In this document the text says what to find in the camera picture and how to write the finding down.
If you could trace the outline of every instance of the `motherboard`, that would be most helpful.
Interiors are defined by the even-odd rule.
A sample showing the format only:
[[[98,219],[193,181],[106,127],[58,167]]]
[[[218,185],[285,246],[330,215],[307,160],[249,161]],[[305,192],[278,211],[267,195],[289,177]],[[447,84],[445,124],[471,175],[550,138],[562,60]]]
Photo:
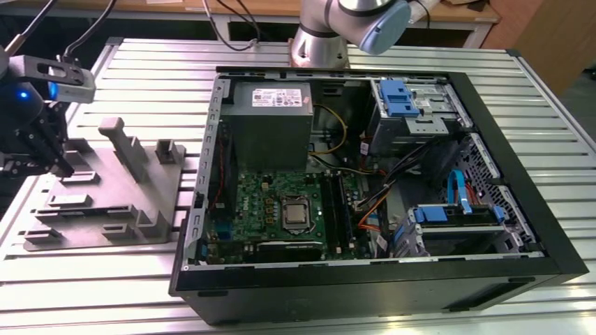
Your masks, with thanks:
[[[303,251],[315,250],[319,260],[353,259],[347,212],[359,196],[358,179],[351,174],[241,173],[233,220],[214,223],[217,241],[207,247],[211,262],[251,262],[257,248],[261,254],[262,250],[283,254],[293,248],[301,250],[297,257],[313,257]],[[337,209],[343,211],[341,223]]]

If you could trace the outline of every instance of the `green motherboard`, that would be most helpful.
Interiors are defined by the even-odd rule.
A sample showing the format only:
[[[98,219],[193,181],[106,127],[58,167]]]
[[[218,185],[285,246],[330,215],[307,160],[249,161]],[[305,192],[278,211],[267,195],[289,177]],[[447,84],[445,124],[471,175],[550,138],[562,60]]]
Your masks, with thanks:
[[[293,172],[238,175],[234,217],[230,225],[223,226],[229,238],[217,243],[218,250],[211,247],[219,262],[242,262],[242,248],[249,248],[253,241],[314,241],[326,250],[319,177],[321,174]],[[342,174],[341,181],[342,196],[350,205],[359,199],[358,179]],[[325,259],[329,258],[353,259],[353,250],[326,253]]]

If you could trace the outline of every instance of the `wooden table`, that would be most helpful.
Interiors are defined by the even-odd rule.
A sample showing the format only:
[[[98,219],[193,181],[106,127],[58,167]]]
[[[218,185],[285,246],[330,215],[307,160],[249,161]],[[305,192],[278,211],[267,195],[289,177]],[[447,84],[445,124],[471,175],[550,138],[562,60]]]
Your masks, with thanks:
[[[59,0],[49,15],[65,17],[97,17],[109,0]],[[0,5],[0,14],[34,15],[46,0],[15,0]],[[234,1],[225,3],[242,12]],[[298,23],[299,0],[243,0],[254,19],[258,22]],[[217,29],[225,39],[229,39],[227,24],[241,19],[234,16],[215,1],[209,0]],[[118,0],[111,18],[145,20],[206,20],[201,0],[181,0],[173,3],[147,4],[146,0]],[[438,3],[430,11],[430,28],[469,31],[462,47],[479,47],[490,26],[497,23],[499,16],[486,6],[482,12],[469,10],[466,6],[453,6]],[[425,18],[415,22],[411,28],[425,28]]]

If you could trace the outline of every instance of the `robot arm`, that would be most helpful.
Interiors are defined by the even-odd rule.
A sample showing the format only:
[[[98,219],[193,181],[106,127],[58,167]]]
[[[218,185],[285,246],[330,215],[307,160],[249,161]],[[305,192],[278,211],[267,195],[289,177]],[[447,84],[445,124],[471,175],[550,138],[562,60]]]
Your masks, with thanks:
[[[367,54],[395,43],[410,18],[405,0],[307,0],[301,2],[291,61],[306,68],[343,68],[350,41]]]
[[[46,89],[38,91],[31,83]],[[89,103],[93,97],[87,70],[30,56],[9,57],[0,49],[0,176],[73,173],[62,157],[65,103]]]

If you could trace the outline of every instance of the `slotted aluminum surface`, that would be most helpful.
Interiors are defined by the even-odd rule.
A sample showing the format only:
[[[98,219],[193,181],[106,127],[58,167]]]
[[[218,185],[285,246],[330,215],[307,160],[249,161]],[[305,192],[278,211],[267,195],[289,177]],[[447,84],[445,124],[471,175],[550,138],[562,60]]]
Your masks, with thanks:
[[[529,175],[591,273],[475,313],[355,318],[211,328],[178,298],[167,296],[174,241],[27,253],[3,218],[0,256],[2,334],[157,334],[166,332],[349,334],[589,334],[596,329],[596,160],[565,112],[542,95],[519,60],[498,50],[395,47],[379,57],[349,50],[353,68],[450,70],[469,75]],[[119,116],[125,132],[145,143],[173,138],[189,156],[179,181],[175,225],[191,199],[193,173],[217,65],[286,66],[287,45],[231,53],[215,42],[126,39],[97,61],[91,105],[69,113],[69,135],[106,145],[102,117]],[[29,178],[10,208],[19,210]]]

